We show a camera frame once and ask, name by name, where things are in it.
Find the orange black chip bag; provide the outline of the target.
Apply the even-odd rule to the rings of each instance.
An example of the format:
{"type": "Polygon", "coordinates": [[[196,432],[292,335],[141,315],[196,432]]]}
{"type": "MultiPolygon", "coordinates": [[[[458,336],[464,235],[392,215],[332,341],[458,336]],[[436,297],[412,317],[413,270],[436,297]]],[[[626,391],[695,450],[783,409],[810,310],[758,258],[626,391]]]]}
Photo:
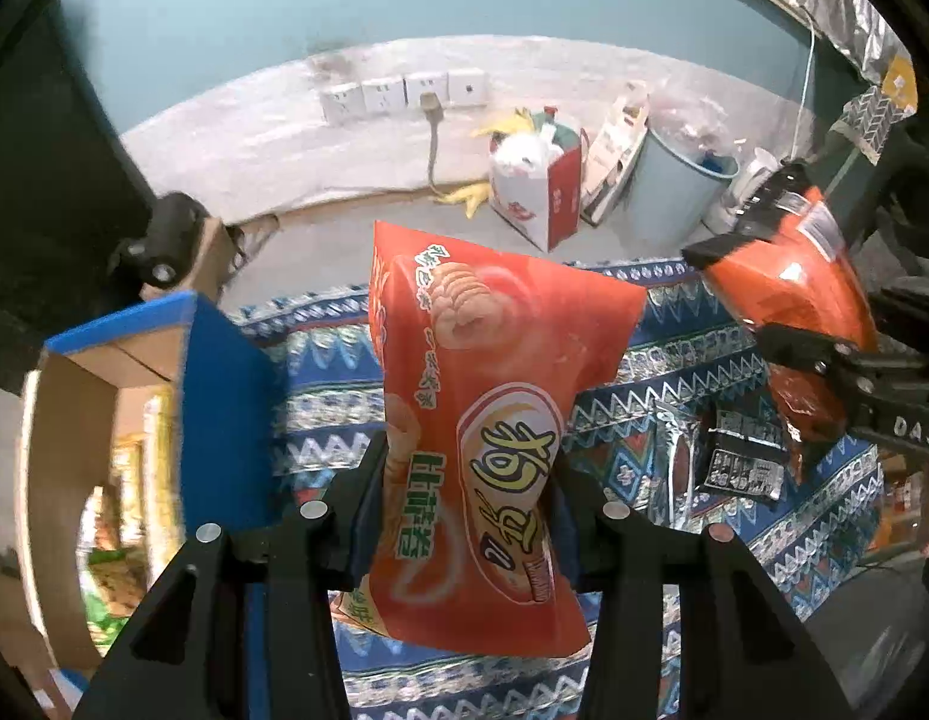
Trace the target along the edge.
{"type": "MultiPolygon", "coordinates": [[[[767,234],[772,241],[746,245],[697,271],[751,338],[757,327],[783,323],[849,340],[867,353],[878,349],[878,330],[846,239],[805,163],[779,167],[732,231],[767,234]]],[[[846,405],[816,376],[769,380],[769,390],[784,423],[792,470],[803,476],[846,433],[846,405]]]]}

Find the red-orange cracker snack bag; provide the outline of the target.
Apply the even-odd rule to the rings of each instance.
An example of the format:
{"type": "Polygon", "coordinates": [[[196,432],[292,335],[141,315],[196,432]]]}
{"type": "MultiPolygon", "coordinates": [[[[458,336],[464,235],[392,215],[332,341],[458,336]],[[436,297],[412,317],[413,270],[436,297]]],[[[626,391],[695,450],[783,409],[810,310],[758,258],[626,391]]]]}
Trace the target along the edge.
{"type": "Polygon", "coordinates": [[[339,614],[389,639],[565,656],[588,639],[541,494],[575,398],[616,377],[640,286],[378,223],[368,323],[383,372],[383,528],[339,614]]]}

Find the white electric kettle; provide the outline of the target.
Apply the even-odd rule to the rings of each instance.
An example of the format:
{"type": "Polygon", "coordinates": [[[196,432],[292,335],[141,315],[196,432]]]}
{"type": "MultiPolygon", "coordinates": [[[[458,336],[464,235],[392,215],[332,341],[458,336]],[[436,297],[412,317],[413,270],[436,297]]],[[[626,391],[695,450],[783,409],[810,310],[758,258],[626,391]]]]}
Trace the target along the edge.
{"type": "Polygon", "coordinates": [[[754,148],[751,158],[739,168],[727,188],[723,188],[705,213],[704,226],[714,234],[723,234],[735,226],[744,206],[754,193],[780,167],[780,160],[767,149],[754,148]]]}

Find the light blue trash bin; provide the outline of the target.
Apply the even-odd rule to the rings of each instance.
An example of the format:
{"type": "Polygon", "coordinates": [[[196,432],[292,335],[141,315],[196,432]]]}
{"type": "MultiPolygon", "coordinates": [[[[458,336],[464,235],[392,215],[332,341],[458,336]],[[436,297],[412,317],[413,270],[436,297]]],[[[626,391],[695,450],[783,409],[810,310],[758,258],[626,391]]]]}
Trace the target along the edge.
{"type": "Polygon", "coordinates": [[[625,239],[645,254],[678,250],[738,172],[733,154],[689,156],[648,128],[622,200],[625,239]]]}

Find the patterned blue bed cover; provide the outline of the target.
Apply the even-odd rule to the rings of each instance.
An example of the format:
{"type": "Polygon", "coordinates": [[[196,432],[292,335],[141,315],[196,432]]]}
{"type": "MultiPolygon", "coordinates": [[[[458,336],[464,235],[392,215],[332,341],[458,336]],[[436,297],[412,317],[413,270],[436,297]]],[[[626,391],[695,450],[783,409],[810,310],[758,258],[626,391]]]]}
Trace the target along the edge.
{"type": "MultiPolygon", "coordinates": [[[[642,320],[615,380],[575,401],[564,447],[606,496],[645,507],[673,415],[712,405],[769,419],[766,367],[712,289],[676,259],[611,262],[609,277],[642,286],[642,320]]],[[[354,466],[383,422],[383,374],[362,284],[232,307],[230,320],[286,378],[275,407],[275,483],[318,493],[354,466]]],[[[761,562],[800,617],[846,580],[878,528],[885,486],[878,452],[844,439],[816,468],[785,481],[772,505],[696,494],[682,525],[723,523],[761,562]]],[[[508,658],[423,649],[337,621],[350,710],[359,718],[569,718],[590,656],[508,658]]]]}

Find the white cardboard packaging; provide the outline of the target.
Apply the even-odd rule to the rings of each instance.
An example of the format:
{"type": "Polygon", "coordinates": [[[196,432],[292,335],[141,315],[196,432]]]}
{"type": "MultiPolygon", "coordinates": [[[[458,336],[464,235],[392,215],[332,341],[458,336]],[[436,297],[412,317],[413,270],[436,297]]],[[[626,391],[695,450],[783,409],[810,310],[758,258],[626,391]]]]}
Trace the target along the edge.
{"type": "Polygon", "coordinates": [[[647,83],[625,83],[624,93],[611,104],[597,136],[590,140],[580,210],[586,224],[600,226],[619,202],[647,138],[648,110],[647,83]]]}

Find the black silver snack packet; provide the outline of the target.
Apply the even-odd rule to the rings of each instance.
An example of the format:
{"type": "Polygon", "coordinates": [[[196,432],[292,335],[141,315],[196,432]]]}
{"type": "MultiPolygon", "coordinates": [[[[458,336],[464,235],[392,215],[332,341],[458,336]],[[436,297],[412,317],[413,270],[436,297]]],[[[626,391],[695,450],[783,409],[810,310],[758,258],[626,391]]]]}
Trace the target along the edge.
{"type": "Polygon", "coordinates": [[[702,496],[738,497],[771,507],[784,497],[790,454],[777,422],[718,405],[694,413],[663,401],[654,417],[650,522],[686,530],[702,496]]]}

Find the red white paper bag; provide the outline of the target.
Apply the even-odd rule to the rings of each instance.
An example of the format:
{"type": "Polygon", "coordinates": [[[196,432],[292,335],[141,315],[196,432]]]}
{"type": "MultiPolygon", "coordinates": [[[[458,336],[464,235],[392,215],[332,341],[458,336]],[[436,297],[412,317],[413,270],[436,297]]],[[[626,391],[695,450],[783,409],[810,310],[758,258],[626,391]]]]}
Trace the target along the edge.
{"type": "Polygon", "coordinates": [[[587,149],[579,122],[557,107],[533,112],[529,132],[490,140],[490,204],[541,252],[577,232],[587,149]]]}

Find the blue cardboard storage box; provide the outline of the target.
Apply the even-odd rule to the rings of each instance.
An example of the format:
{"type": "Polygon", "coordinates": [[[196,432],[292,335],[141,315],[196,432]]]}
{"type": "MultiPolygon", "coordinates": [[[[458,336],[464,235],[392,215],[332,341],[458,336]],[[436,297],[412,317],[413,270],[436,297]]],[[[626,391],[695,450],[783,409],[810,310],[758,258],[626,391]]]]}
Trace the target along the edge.
{"type": "Polygon", "coordinates": [[[134,452],[151,571],[199,525],[274,522],[272,411],[279,372],[193,291],[50,338],[23,389],[14,515],[28,616],[53,665],[92,674],[79,543],[85,505],[134,452]]]}

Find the yellow banana peel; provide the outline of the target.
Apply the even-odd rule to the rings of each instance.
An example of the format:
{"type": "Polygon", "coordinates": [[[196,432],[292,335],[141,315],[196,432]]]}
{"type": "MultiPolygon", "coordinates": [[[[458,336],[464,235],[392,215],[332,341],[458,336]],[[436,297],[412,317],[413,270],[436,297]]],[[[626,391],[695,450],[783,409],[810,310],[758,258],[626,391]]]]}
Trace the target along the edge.
{"type": "Polygon", "coordinates": [[[490,184],[487,181],[462,185],[455,188],[455,190],[451,190],[451,192],[433,190],[433,200],[435,202],[440,203],[440,205],[461,205],[464,208],[464,216],[468,220],[473,220],[479,208],[489,200],[489,197],[490,184]]]}

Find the white wall socket strip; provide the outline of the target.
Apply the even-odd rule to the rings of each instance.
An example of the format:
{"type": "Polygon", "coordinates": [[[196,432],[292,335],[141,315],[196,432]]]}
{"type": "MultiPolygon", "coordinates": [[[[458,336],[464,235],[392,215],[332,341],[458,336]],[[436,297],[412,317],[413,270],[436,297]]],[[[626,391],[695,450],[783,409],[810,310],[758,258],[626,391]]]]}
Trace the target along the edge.
{"type": "Polygon", "coordinates": [[[365,117],[423,110],[422,99],[435,99],[442,109],[484,107],[490,98],[490,76],[482,68],[417,70],[406,75],[339,83],[318,91],[321,112],[329,125],[365,117]]]}

